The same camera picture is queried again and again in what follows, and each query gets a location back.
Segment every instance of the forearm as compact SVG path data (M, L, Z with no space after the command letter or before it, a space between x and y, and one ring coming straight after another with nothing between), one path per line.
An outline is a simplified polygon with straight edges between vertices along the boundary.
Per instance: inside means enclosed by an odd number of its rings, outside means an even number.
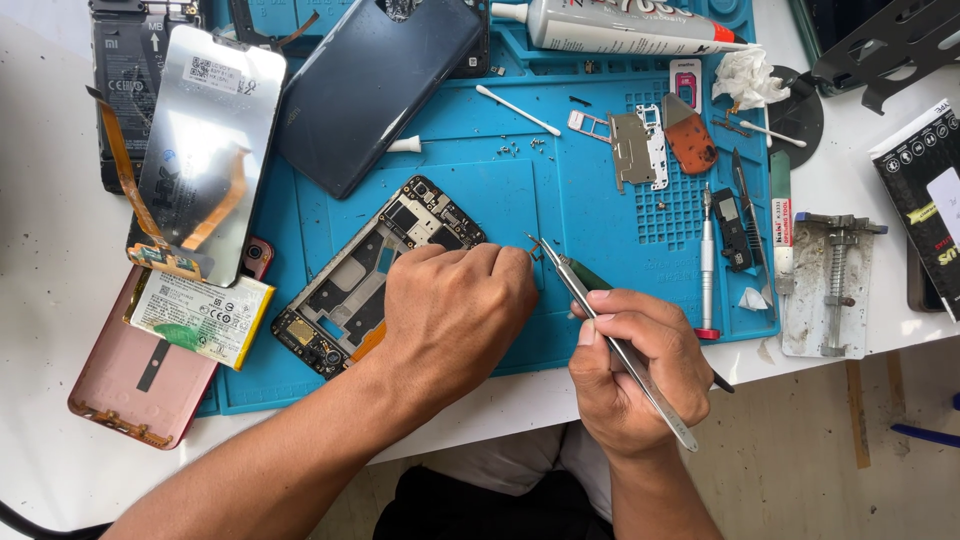
M610 476L619 540L723 538L672 441L643 458L612 458Z
M376 374L377 360L365 358L197 459L140 499L104 538L306 537L372 457L436 412Z

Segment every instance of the blue silicone repair mat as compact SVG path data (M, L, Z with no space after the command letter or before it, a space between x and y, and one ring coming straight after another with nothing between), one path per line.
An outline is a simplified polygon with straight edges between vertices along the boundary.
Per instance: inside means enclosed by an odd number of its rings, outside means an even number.
M754 38L749 1L672 4L713 18L746 39ZM308 34L321 36L347 7L338 0L251 0L257 30L281 36L314 10L321 17ZM641 104L659 106L669 91L671 59L536 50L522 25L495 20L491 65L504 67L504 75L444 83L401 135L432 141L422 154L387 154L343 201L327 197L286 161L274 157L257 201L253 233L276 248L265 281L277 291L243 372L218 372L215 399L221 413L285 406L323 383L270 335L269 323L415 171L473 217L489 241L529 249L532 243L523 232L541 235L556 251L579 259L614 286L680 305L696 326L701 318L701 191L709 182L712 191L731 187L739 192L731 172L735 146L767 253L772 253L764 137L747 138L709 125L711 118L723 120L724 110L732 104L729 96L709 99L719 56L701 57L706 84L700 89L703 116L720 150L719 161L706 174L690 177L680 172L668 153L669 187L652 191L648 184L626 184L626 194L621 195L614 183L610 144L569 130L566 119L571 109L606 118L608 110L617 114ZM593 73L585 72L586 61L593 62ZM292 68L298 65L291 59ZM336 84L336 74L330 77ZM554 137L478 94L474 90L478 83L560 128L562 136ZM571 95L592 105L572 103ZM743 111L735 119L763 122L761 110ZM349 126L342 129L346 133ZM534 138L545 142L531 148ZM516 155L498 155L501 146L516 148ZM769 321L762 311L737 306L745 287L759 290L765 280L757 269L730 272L719 255L719 244L713 318L721 331L718 342L775 335L779 322ZM546 261L536 263L536 276L540 303L495 376L563 366L574 348L579 323L566 318L569 293Z

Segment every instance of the dark gray phone back cover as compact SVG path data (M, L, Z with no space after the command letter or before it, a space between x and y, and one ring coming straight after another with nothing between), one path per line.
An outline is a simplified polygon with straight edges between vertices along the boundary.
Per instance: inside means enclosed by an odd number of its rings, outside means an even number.
M424 0L394 22L358 0L285 88L276 148L347 197L480 36L463 0Z

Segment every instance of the white table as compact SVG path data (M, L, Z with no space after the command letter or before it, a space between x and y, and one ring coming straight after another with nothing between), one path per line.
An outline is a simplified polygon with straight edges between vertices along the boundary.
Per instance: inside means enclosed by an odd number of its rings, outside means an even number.
M89 21L81 0L0 1L0 500L61 530L115 519L178 467L270 411L198 420L158 452L69 413L66 398L130 264L121 253L126 200L100 186ZM768 61L804 71L785 0L755 1ZM905 237L867 160L868 148L943 97L960 104L960 70L944 68L889 99L885 116L862 90L825 100L823 142L793 174L794 210L855 213L891 226L878 237L867 349L955 335L945 314L910 311ZM791 358L778 338L715 345L709 362L731 383L833 360ZM485 382L377 460L428 452L577 418L565 369ZM0 539L21 538L0 526Z

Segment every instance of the precision screwdriver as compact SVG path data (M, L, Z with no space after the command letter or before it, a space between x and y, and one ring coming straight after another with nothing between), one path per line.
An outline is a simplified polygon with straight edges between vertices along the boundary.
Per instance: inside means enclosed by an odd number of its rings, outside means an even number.
M524 234L526 234L528 238L533 240L538 246L541 246L542 248L542 245L539 240L537 240L527 232L524 232ZM580 281L584 284L587 290L613 289L613 285L607 283L606 280L604 280L600 276L597 276L596 273L594 273L592 270L587 268L587 266L584 265L582 262L578 261L575 258L570 258L567 256L561 256L561 257L563 257L563 261L570 267L570 270L573 271L573 273L577 276L577 278L580 279ZM712 370L712 371L713 371L713 383L719 386L720 388L722 388L724 391L730 392L732 394L734 392L733 386L729 382L724 380L723 377L720 377L720 374L718 374L716 370Z

